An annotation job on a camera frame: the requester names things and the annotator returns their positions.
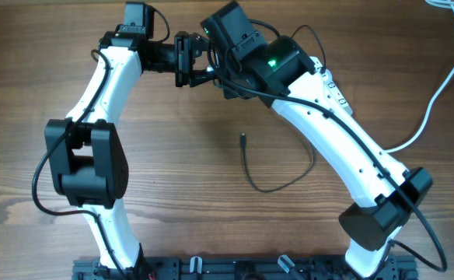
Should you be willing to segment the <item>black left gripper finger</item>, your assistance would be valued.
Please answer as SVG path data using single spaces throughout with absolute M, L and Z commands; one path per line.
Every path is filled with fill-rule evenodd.
M 197 35 L 194 38 L 194 53 L 203 53 L 209 50 L 211 41 L 207 37 Z
M 215 74 L 215 72 L 213 70 L 207 70 L 207 69 L 193 70 L 189 74 L 188 84 L 190 87 L 195 87 L 195 86 L 204 84 L 206 82 L 209 82 L 211 80 L 214 80 L 216 78 L 217 78 L 217 75 Z

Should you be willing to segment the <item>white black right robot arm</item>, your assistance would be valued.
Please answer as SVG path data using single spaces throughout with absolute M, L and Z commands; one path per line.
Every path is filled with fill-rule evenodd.
M 291 37 L 267 41 L 238 2 L 201 22 L 214 73 L 231 94 L 258 97 L 296 128 L 334 168 L 352 198 L 339 217 L 351 242 L 344 256 L 359 276 L 373 276 L 433 180 L 382 149 L 341 106 L 323 65 Z

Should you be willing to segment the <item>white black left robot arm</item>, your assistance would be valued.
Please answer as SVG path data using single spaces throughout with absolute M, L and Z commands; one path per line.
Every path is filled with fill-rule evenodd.
M 82 214 L 100 249 L 100 259 L 84 272 L 104 279 L 139 279 L 148 271 L 142 246 L 131 231 L 124 208 L 129 167 L 117 126 L 128 95 L 145 71 L 172 72 L 176 86 L 198 86 L 214 78 L 195 71 L 195 58 L 208 39 L 179 32 L 174 42 L 154 40 L 159 11 L 144 2 L 126 2 L 124 21 L 100 39 L 91 52 L 96 70 L 79 102 L 63 119 L 51 119 L 44 130 L 47 151 L 33 175 L 32 197 L 41 205 L 37 185 L 44 165 L 51 169 L 54 190 L 67 198 L 71 214 Z

